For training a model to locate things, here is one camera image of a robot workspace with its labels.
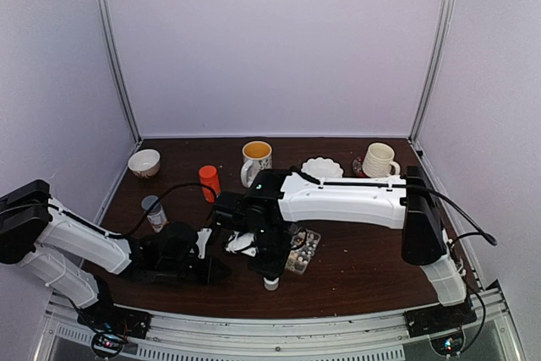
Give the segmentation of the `orange pill bottle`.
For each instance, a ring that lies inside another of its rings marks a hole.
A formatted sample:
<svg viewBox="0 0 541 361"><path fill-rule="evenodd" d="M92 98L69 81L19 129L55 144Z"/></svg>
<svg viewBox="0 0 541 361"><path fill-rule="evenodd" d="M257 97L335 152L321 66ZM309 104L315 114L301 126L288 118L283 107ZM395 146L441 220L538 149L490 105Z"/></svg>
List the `orange pill bottle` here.
<svg viewBox="0 0 541 361"><path fill-rule="evenodd" d="M211 204L221 192L221 185L217 168L212 165L205 165L199 169L199 181L203 184L205 200Z"/></svg>

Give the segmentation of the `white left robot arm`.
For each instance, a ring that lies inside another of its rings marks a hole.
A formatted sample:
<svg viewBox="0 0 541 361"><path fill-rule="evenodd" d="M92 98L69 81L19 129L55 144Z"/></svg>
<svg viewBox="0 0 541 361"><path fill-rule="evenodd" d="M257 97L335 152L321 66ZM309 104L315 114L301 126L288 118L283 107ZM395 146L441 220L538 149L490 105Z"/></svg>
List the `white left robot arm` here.
<svg viewBox="0 0 541 361"><path fill-rule="evenodd" d="M70 253L130 281L181 282L193 279L213 285L230 269L209 253L210 228L194 230L183 222L135 238L114 233L68 210L36 179L1 198L1 261L18 265L46 286L68 297L104 331L121 324L106 282L66 258Z"/></svg>

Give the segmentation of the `grey-capped orange label bottle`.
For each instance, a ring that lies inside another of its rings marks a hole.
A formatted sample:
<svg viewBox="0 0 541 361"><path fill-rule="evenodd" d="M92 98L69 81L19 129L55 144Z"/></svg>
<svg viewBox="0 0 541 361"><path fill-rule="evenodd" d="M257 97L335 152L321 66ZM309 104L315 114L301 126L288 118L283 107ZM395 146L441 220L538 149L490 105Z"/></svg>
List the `grey-capped orange label bottle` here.
<svg viewBox="0 0 541 361"><path fill-rule="evenodd" d="M168 223L166 213L156 195L145 196L141 201L141 208L155 233L159 233Z"/></svg>

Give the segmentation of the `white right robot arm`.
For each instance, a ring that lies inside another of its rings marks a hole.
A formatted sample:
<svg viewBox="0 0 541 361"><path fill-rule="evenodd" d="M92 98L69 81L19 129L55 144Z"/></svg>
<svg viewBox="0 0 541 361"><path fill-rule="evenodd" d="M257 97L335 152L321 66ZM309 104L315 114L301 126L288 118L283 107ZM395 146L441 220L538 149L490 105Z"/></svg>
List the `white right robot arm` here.
<svg viewBox="0 0 541 361"><path fill-rule="evenodd" d="M217 226L252 236L249 269L268 291L278 288L295 223L353 222L400 230L402 259L422 269L440 303L434 322L448 329L466 314L467 288L432 195L418 178L400 175L317 178L297 168L265 169L244 193L221 192L212 216Z"/></svg>

